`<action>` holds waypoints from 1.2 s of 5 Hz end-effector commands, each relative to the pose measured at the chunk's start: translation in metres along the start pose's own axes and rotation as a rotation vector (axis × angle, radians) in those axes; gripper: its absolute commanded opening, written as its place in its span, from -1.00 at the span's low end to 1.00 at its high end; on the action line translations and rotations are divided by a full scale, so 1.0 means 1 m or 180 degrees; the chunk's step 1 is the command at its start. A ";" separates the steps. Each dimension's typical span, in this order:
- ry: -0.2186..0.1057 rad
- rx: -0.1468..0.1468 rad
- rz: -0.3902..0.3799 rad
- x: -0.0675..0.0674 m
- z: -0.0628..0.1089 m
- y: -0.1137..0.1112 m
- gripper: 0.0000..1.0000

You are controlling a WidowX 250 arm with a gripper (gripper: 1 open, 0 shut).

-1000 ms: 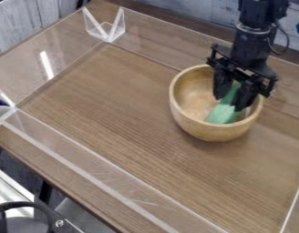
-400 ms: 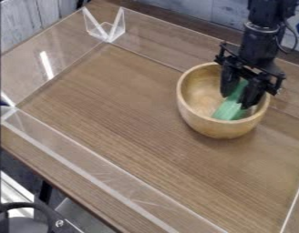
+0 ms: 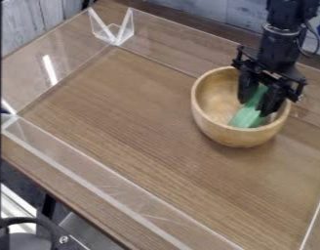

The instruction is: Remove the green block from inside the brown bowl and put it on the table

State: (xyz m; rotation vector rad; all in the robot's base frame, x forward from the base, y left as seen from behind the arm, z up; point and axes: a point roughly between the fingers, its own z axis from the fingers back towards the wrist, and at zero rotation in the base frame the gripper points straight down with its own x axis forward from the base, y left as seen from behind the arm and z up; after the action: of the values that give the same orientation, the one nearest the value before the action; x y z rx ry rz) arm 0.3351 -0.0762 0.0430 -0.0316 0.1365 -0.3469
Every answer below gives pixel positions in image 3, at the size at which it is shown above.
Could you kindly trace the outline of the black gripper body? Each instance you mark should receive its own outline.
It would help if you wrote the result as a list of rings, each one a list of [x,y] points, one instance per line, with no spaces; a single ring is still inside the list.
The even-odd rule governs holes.
[[[232,60],[232,66],[239,72],[245,69],[256,77],[259,84],[267,88],[279,84],[287,90],[287,99],[296,103],[307,86],[307,78],[303,76],[295,65],[285,65],[283,69],[271,69],[257,61],[256,52],[243,45],[237,46],[237,55]]]

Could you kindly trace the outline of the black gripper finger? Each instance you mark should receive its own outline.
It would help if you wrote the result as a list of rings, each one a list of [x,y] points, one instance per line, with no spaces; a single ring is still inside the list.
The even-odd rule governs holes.
[[[271,113],[276,112],[285,98],[287,98],[285,88],[279,84],[272,84],[268,87],[268,90],[264,93],[259,104],[260,116],[265,117]]]
[[[240,71],[237,93],[239,101],[241,104],[245,104],[249,101],[256,92],[257,86],[259,81],[256,75],[251,71],[243,69]]]

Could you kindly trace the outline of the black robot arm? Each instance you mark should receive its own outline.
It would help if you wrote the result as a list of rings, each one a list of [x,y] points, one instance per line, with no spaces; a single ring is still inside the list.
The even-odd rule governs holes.
[[[307,78],[295,67],[299,56],[312,57],[303,51],[307,32],[319,37],[309,21],[317,16],[320,0],[267,0],[267,21],[263,24],[259,47],[237,46],[232,66],[240,72],[237,98],[241,104],[253,96],[257,86],[267,87],[256,109],[265,117],[276,112],[285,100],[297,102]]]

